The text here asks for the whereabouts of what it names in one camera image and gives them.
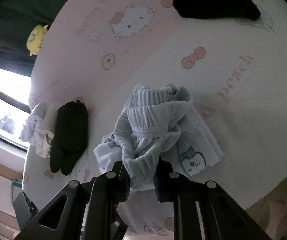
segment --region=stuffed animal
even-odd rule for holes
[[[48,24],[44,27],[42,25],[37,25],[29,35],[26,46],[30,51],[30,56],[38,54],[42,46],[42,42],[48,32],[47,28]]]

